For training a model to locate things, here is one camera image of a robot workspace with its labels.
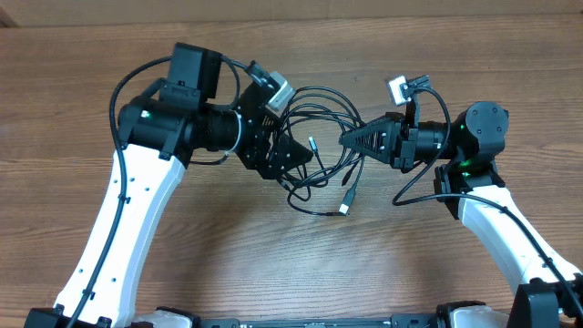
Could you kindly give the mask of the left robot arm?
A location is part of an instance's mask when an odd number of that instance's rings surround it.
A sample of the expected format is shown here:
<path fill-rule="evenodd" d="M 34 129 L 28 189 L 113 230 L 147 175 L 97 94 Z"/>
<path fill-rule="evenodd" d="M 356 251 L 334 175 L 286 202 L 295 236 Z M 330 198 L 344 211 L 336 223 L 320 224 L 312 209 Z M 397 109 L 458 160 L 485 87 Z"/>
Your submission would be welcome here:
<path fill-rule="evenodd" d="M 183 43 L 165 61 L 165 77 L 125 106 L 110 106 L 115 151 L 95 225 L 54 305 L 32 309 L 25 328 L 200 326 L 197 315 L 169 307 L 136 312 L 148 250 L 192 153 L 236 154 L 264 179 L 311 159 L 304 146 L 278 135 L 278 112 L 294 95 L 283 75 Z"/>

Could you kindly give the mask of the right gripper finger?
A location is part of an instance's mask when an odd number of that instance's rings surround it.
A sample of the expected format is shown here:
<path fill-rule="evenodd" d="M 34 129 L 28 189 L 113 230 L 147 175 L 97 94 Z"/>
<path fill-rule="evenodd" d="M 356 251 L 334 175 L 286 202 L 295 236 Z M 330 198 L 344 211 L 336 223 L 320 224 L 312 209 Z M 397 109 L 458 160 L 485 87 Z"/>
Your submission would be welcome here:
<path fill-rule="evenodd" d="M 345 146 L 384 164 L 389 163 L 390 147 L 386 134 L 367 134 L 349 137 Z"/>
<path fill-rule="evenodd" d="M 391 129 L 391 119 L 388 116 L 382 116 L 366 123 L 362 127 L 342 133 L 339 138 L 339 144 L 345 146 L 345 140 L 349 137 L 356 137 L 367 134 L 386 134 L 390 141 Z"/>

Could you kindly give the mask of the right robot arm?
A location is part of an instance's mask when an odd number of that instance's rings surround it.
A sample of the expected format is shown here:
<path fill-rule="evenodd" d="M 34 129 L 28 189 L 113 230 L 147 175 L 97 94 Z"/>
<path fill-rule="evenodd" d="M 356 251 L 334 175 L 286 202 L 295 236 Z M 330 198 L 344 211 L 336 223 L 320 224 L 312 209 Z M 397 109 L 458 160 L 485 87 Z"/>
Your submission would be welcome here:
<path fill-rule="evenodd" d="M 482 242 L 514 294 L 509 314 L 480 302 L 438 307 L 444 327 L 559 327 L 560 318 L 582 324 L 582 272 L 528 222 L 499 176 L 495 157 L 505 148 L 509 114 L 481 101 L 457 119 L 422 122 L 413 103 L 339 138 L 341 145 L 407 172 L 417 162 L 435 169 L 434 194 Z"/>

